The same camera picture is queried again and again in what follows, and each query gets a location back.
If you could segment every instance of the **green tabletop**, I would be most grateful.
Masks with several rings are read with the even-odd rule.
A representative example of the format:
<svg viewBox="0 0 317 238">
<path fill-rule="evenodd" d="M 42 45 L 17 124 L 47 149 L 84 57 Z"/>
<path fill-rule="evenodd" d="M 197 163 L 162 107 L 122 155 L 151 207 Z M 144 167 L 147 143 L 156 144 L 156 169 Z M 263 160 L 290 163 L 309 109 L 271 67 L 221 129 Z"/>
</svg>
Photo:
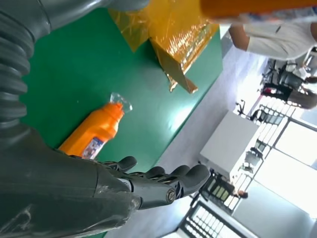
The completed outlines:
<svg viewBox="0 0 317 238">
<path fill-rule="evenodd" d="M 57 148 L 118 92 L 134 109 L 98 158 L 134 156 L 139 162 L 134 170 L 146 171 L 220 75 L 222 57 L 218 32 L 187 74 L 198 92 L 189 95 L 177 86 L 170 93 L 151 44 L 132 53 L 106 10 L 99 9 L 39 40 L 31 65 L 31 74 L 24 77 L 29 93 L 22 97 L 28 106 L 23 121 L 48 145 Z"/>
</svg>

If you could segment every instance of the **white shirt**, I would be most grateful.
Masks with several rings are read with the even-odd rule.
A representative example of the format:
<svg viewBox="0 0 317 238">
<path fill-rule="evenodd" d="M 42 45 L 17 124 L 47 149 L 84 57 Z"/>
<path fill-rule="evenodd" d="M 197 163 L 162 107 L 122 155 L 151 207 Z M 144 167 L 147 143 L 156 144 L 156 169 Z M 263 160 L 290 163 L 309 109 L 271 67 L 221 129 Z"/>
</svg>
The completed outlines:
<svg viewBox="0 0 317 238">
<path fill-rule="evenodd" d="M 275 60 L 296 59 L 317 45 L 312 35 L 311 24 L 246 24 L 245 30 L 250 37 L 247 51 Z"/>
</svg>

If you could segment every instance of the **floor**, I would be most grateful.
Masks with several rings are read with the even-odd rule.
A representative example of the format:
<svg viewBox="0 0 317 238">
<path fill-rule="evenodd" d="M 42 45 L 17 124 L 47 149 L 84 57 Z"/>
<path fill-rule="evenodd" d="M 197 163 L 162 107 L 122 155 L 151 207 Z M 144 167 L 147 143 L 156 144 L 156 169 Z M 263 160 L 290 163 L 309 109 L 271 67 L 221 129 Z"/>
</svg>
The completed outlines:
<svg viewBox="0 0 317 238">
<path fill-rule="evenodd" d="M 248 90 L 257 90 L 266 58 L 237 50 L 226 36 L 222 40 L 222 48 L 223 71 L 162 155 L 159 166 L 171 172 L 180 164 L 197 164 L 197 155 L 226 112 L 233 110 L 238 96 L 245 96 L 239 89 L 247 84 Z M 253 77 L 257 83 L 253 83 Z M 186 197 L 170 206 L 138 211 L 125 226 L 107 233 L 106 238 L 159 238 L 177 229 L 190 202 Z"/>
</svg>

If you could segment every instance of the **white wall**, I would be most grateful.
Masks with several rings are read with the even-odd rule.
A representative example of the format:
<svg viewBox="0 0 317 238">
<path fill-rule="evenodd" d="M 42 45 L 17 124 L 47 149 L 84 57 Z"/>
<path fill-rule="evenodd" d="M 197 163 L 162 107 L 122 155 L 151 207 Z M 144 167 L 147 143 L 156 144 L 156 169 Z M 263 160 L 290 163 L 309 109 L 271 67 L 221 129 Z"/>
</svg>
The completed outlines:
<svg viewBox="0 0 317 238">
<path fill-rule="evenodd" d="M 232 179 L 244 162 L 242 154 L 255 143 L 251 142 L 258 126 L 229 111 L 200 152 L 210 166 L 223 176 Z"/>
<path fill-rule="evenodd" d="M 317 222 L 315 222 L 314 227 L 312 227 L 312 232 L 310 233 L 309 238 L 316 238 L 317 237 Z"/>
<path fill-rule="evenodd" d="M 260 238 L 309 238 L 314 220 L 256 181 L 233 217 Z"/>
</svg>

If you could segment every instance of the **bottle label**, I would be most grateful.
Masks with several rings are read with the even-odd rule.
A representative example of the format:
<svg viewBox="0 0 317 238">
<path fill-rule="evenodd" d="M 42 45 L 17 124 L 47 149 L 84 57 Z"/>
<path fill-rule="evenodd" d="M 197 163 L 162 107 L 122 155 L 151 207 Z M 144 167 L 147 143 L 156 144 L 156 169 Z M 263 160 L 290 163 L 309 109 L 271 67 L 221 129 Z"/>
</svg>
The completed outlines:
<svg viewBox="0 0 317 238">
<path fill-rule="evenodd" d="M 94 160 L 103 148 L 104 142 L 94 137 L 82 153 L 83 159 Z"/>
</svg>

